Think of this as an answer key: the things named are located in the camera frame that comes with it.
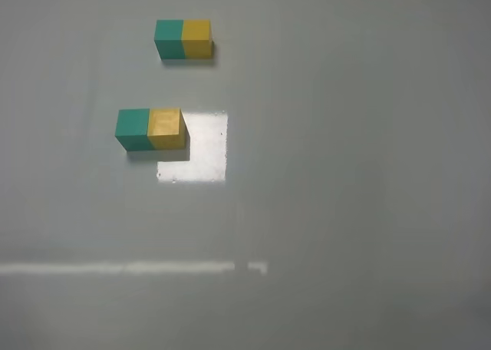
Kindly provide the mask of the yellow template block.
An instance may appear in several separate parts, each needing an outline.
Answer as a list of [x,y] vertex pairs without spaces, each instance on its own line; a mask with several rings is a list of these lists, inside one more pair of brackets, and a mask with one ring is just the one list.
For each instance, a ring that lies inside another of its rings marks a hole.
[[181,42],[188,59],[210,59],[213,56],[213,38],[209,19],[183,21]]

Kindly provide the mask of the green template block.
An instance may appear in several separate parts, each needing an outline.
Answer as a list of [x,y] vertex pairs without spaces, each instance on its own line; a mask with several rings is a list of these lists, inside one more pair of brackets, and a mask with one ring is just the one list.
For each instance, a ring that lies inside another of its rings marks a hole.
[[182,19],[157,20],[154,32],[154,43],[162,61],[186,58],[182,43],[182,33]]

